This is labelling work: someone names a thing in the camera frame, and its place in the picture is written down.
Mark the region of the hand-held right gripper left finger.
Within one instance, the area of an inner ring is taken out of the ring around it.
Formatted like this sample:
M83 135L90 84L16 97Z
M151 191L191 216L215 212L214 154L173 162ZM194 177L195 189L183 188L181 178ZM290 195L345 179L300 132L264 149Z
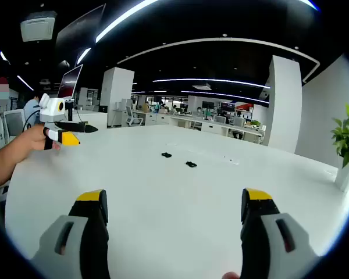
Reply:
M106 191L83 193L44 231L31 263L44 278L109 278L107 224Z

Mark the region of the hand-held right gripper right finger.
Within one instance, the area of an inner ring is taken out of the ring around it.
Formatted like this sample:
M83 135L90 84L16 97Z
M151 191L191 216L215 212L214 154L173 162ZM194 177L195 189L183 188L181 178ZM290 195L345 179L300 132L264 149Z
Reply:
M264 191L243 189L241 225L241 278L305 278L320 259L304 228Z

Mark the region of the person's left hand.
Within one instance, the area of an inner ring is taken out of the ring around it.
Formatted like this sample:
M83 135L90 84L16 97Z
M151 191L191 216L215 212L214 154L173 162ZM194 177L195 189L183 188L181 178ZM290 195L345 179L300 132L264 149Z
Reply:
M37 124L21 134L22 144L27 152L55 149L60 150L60 145L48 136L49 128Z

